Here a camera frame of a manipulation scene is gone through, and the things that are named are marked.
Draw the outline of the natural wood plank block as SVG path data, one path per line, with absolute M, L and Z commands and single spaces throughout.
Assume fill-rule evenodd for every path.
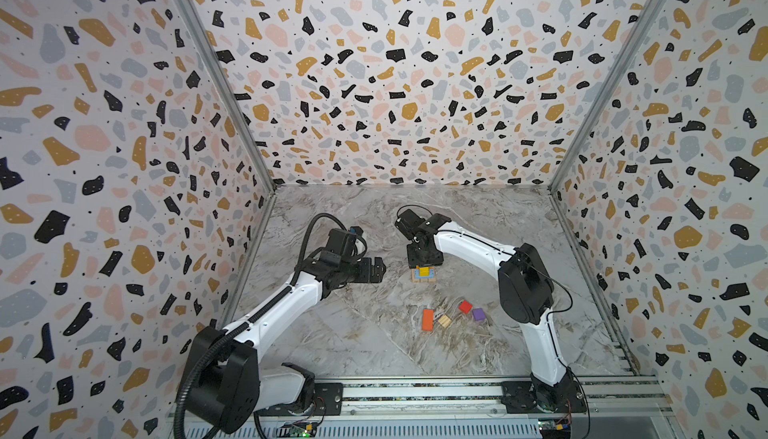
M 434 284 L 437 282 L 437 279 L 435 277 L 412 277 L 412 282 Z

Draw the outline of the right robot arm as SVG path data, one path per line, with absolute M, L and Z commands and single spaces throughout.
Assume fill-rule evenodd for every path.
M 531 359 L 536 406 L 554 412 L 576 392 L 576 380 L 562 355 L 553 315 L 555 280 L 537 249 L 505 245 L 482 237 L 443 214 L 424 218 L 410 208 L 397 213 L 395 226 L 409 241 L 412 267 L 436 267 L 446 254 L 462 259 L 495 278 L 499 304 L 522 330 Z

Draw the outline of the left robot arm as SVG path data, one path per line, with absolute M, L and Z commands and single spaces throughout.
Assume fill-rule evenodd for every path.
M 231 434 L 257 412 L 278 407 L 289 414 L 317 408 L 314 373 L 261 362 L 275 340 L 304 312 L 350 283 L 377 284 L 386 266 L 367 254 L 358 226 L 333 228 L 324 246 L 302 250 L 289 279 L 265 301 L 222 329 L 207 326 L 193 339 L 176 396 L 172 434 L 185 435 L 193 414 L 210 425 L 207 435 Z

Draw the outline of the blue wood block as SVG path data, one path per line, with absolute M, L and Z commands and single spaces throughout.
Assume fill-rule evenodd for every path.
M 416 268 L 416 269 L 413 269 L 413 270 L 412 270 L 412 277 L 420 277 L 420 276 L 419 276 L 419 269 L 420 269 L 420 268 Z M 432 274 L 431 274 L 430 276 L 428 276 L 428 277 L 435 277 L 435 272 L 434 272 L 434 270 L 433 270 L 433 269 L 432 269 Z

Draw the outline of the red-orange wood block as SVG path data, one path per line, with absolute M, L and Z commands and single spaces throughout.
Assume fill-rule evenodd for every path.
M 421 330 L 425 332 L 433 331 L 434 322 L 434 311 L 432 309 L 424 309 L 421 316 Z

